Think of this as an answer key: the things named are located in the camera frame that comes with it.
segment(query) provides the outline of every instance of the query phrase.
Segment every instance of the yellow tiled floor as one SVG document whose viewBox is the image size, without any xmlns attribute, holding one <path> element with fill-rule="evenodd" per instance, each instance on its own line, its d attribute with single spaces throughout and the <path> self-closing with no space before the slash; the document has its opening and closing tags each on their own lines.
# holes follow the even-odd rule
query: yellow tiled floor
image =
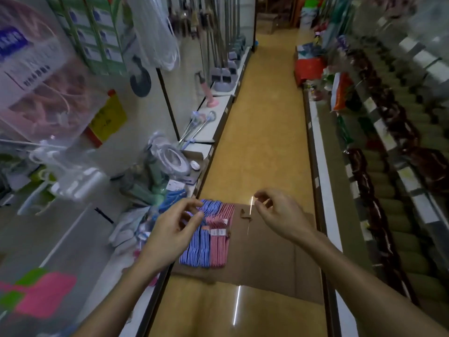
<svg viewBox="0 0 449 337">
<path fill-rule="evenodd" d="M 277 187 L 314 213 L 303 99 L 292 73 L 297 31 L 257 38 L 201 198 L 249 204 L 259 188 Z M 324 337 L 326 315 L 322 305 L 274 292 L 172 275 L 150 335 Z"/>
</svg>

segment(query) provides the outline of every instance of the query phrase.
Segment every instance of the pink packaged product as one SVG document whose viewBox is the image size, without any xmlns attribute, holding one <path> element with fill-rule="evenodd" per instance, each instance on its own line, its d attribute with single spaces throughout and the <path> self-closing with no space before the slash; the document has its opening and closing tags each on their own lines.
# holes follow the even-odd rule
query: pink packaged product
<svg viewBox="0 0 449 337">
<path fill-rule="evenodd" d="M 48 14 L 0 0 L 0 119 L 28 141 L 70 146 L 107 100 Z"/>
</svg>

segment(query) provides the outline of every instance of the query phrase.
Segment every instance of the torn cardboard piece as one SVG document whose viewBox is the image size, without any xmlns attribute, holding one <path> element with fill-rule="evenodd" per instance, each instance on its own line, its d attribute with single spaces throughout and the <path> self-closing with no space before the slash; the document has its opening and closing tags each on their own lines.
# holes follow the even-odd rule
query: torn cardboard piece
<svg viewBox="0 0 449 337">
<path fill-rule="evenodd" d="M 225 267 L 194 268 L 177 261 L 171 272 L 206 283 L 251 286 L 323 304 L 317 264 L 302 249 L 271 231 L 256 210 L 252 211 L 251 220 L 249 213 L 250 206 L 235 204 Z M 314 222 L 313 216 L 307 216 Z"/>
</svg>

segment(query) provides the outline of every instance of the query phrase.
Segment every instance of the white cord bundle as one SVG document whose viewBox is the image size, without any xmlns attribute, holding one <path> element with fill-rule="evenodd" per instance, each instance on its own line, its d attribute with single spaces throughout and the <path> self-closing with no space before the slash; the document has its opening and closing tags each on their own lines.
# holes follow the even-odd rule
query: white cord bundle
<svg viewBox="0 0 449 337">
<path fill-rule="evenodd" d="M 179 66 L 180 54 L 167 12 L 161 0 L 128 0 L 144 60 L 171 71 Z"/>
</svg>

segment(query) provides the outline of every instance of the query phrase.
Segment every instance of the person's right hand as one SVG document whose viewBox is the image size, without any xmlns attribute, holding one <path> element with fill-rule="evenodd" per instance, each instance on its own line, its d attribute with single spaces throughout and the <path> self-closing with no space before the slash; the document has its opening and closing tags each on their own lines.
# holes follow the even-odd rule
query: person's right hand
<svg viewBox="0 0 449 337">
<path fill-rule="evenodd" d="M 257 198 L 255 207 L 265 223 L 283 238 L 299 243 L 315 235 L 316 229 L 290 195 L 279 189 L 266 188 L 257 191 L 254 197 Z"/>
</svg>

